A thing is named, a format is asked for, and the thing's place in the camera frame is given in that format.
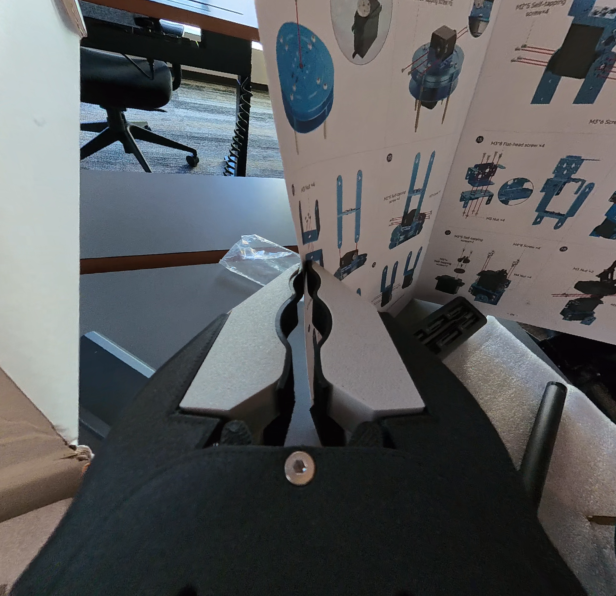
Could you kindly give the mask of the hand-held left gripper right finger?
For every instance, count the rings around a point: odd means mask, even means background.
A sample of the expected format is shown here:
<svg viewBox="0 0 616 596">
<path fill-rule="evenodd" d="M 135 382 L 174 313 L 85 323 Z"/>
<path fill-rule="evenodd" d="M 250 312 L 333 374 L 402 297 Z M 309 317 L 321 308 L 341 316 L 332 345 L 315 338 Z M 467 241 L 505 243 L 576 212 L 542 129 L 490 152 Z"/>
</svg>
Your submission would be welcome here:
<svg viewBox="0 0 616 596">
<path fill-rule="evenodd" d="M 424 402 L 378 310 L 312 261 L 304 266 L 310 413 L 322 445 L 357 426 L 420 413 Z"/>
</svg>

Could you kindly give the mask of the black rectangular case sleeve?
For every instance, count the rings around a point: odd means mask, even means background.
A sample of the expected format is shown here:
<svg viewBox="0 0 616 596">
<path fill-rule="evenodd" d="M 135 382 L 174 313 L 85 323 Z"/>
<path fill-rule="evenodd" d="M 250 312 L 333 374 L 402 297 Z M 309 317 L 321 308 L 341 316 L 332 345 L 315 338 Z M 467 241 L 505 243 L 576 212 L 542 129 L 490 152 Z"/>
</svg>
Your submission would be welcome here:
<svg viewBox="0 0 616 596">
<path fill-rule="evenodd" d="M 103 335 L 80 338 L 79 443 L 94 453 L 155 370 Z"/>
</svg>

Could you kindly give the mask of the light grey wood-edged desk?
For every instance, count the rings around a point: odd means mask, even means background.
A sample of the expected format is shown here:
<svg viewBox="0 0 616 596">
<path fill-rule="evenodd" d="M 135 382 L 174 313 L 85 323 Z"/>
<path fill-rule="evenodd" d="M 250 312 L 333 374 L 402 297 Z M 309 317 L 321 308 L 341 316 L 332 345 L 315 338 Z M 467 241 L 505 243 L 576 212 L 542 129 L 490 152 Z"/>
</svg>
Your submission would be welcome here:
<svg viewBox="0 0 616 596">
<path fill-rule="evenodd" d="M 80 273 L 216 263 L 242 235 L 297 251 L 283 179 L 81 171 Z"/>
</svg>

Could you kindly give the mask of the black precision screwdriver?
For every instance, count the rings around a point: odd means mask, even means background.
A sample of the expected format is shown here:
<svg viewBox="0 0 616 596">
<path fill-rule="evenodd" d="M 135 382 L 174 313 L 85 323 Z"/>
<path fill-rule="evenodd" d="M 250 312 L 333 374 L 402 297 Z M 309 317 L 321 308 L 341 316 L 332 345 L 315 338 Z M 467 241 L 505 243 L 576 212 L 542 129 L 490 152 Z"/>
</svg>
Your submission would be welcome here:
<svg viewBox="0 0 616 596">
<path fill-rule="evenodd" d="M 563 383 L 548 382 L 520 463 L 519 474 L 535 509 L 542 499 L 566 397 Z"/>
</svg>

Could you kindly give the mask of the orange cardboard box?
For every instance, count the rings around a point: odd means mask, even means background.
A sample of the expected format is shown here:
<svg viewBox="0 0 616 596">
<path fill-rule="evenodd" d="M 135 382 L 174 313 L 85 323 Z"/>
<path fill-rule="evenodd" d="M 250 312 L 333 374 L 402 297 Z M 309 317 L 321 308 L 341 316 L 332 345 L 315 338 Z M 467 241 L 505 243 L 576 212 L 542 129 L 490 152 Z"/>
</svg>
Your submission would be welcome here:
<svg viewBox="0 0 616 596">
<path fill-rule="evenodd" d="M 1 521 L 71 498 L 81 465 L 76 0 L 1 0 Z"/>
</svg>

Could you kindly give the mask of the instruction manual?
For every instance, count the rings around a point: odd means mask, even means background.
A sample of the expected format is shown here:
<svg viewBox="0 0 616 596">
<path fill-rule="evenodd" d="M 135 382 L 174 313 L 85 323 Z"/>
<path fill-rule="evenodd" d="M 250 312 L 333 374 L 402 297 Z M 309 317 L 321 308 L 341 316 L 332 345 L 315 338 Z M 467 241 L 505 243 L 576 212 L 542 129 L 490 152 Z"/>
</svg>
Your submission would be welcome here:
<svg viewBox="0 0 616 596">
<path fill-rule="evenodd" d="M 255 0 L 301 255 L 553 330 L 615 418 L 615 0 Z"/>
</svg>

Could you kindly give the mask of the clear plastic bag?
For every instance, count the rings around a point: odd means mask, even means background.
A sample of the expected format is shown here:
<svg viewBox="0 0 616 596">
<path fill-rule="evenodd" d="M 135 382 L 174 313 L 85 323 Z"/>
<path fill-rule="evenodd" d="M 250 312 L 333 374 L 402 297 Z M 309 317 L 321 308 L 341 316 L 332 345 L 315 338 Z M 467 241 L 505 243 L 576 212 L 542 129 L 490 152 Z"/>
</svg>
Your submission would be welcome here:
<svg viewBox="0 0 616 596">
<path fill-rule="evenodd" d="M 265 286 L 289 269 L 297 269 L 300 256 L 258 235 L 243 235 L 222 257 L 227 270 Z"/>
</svg>

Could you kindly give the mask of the black screwdriver bit holder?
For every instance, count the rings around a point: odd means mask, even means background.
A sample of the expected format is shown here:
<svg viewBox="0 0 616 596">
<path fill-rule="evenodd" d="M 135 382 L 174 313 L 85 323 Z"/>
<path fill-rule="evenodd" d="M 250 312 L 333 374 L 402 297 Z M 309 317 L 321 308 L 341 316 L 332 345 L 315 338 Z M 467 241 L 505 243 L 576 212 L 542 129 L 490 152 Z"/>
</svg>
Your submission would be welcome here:
<svg viewBox="0 0 616 596">
<path fill-rule="evenodd" d="M 412 335 L 441 360 L 487 324 L 487 317 L 463 296 L 417 323 Z"/>
</svg>

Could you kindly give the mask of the dark blue office chair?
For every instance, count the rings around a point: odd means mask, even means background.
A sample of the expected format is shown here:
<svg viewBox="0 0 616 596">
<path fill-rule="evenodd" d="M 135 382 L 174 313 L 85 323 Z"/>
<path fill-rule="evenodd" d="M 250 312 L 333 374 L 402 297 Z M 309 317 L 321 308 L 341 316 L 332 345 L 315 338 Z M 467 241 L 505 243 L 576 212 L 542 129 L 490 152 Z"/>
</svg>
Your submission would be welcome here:
<svg viewBox="0 0 616 596">
<path fill-rule="evenodd" d="M 122 143 L 126 154 L 136 157 L 145 172 L 151 172 L 136 140 L 188 152 L 187 163 L 199 163 L 196 149 L 155 134 L 148 126 L 128 122 L 127 109 L 158 111 L 171 100 L 182 82 L 181 65 L 172 68 L 164 61 L 132 59 L 126 54 L 109 53 L 81 47 L 81 102 L 98 105 L 107 113 L 106 122 L 81 123 L 81 131 L 97 132 L 97 136 L 80 149 L 81 160 L 112 143 Z"/>
</svg>

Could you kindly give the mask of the white foam sheet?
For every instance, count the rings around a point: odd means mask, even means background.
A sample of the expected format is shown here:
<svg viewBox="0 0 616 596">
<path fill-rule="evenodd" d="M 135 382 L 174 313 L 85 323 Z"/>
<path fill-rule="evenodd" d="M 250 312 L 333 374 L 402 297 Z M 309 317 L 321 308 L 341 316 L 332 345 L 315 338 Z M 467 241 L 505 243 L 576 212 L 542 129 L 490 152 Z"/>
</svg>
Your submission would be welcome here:
<svg viewBox="0 0 616 596">
<path fill-rule="evenodd" d="M 563 382 L 497 320 L 444 360 L 487 413 L 519 467 L 544 388 Z M 552 453 L 538 519 L 589 595 L 615 595 L 615 424 L 573 385 Z"/>
</svg>

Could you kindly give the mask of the black wood-edged standing desk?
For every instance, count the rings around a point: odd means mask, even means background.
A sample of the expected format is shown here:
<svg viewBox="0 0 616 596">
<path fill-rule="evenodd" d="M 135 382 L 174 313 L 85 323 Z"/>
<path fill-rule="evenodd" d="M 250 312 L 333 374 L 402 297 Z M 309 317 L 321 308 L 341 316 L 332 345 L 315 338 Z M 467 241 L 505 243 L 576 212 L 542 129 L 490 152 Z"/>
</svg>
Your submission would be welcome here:
<svg viewBox="0 0 616 596">
<path fill-rule="evenodd" d="M 251 49 L 259 40 L 253 0 L 79 0 L 85 46 L 237 77 L 236 126 L 224 174 L 244 177 Z"/>
</svg>

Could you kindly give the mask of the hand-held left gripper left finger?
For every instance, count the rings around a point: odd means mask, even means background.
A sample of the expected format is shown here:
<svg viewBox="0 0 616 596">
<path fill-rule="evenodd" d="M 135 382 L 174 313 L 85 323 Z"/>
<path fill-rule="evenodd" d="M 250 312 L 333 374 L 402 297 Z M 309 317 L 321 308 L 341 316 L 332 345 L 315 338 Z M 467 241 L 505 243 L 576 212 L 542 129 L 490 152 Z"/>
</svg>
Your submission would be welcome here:
<svg viewBox="0 0 616 596">
<path fill-rule="evenodd" d="M 288 336 L 302 290 L 297 264 L 229 311 L 181 411 L 243 421 L 256 443 L 283 445 L 295 405 Z"/>
</svg>

